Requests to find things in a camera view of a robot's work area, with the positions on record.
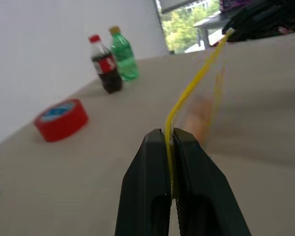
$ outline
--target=white wall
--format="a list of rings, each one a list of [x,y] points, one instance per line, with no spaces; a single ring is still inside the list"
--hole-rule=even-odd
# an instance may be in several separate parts
[[[0,0],[0,142],[96,77],[88,36],[111,25],[138,59],[168,53],[153,0]]]

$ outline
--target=red label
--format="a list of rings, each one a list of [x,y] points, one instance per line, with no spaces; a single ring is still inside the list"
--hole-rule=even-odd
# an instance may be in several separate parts
[[[112,55],[99,61],[93,61],[93,63],[98,74],[111,72],[116,67],[115,59]]]

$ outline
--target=blue label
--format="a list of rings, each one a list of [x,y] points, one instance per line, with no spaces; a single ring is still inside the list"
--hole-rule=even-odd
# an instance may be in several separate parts
[[[72,110],[73,107],[74,107],[73,102],[61,104],[57,107],[54,107],[46,111],[43,114],[43,116],[40,118],[40,120],[47,122],[47,121],[58,119],[59,117],[62,117],[64,114],[66,114],[68,111]]]

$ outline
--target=green plastic bottle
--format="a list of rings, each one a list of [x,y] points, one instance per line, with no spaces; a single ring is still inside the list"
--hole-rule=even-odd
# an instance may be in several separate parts
[[[139,72],[129,41],[121,35],[118,26],[111,27],[109,31],[113,37],[111,50],[121,78],[125,81],[136,79]]]

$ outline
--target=red tape roll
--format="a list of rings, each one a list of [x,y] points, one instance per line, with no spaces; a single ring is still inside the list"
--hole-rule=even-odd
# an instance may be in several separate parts
[[[45,141],[64,139],[88,122],[88,116],[78,99],[58,103],[42,112],[34,121]]]

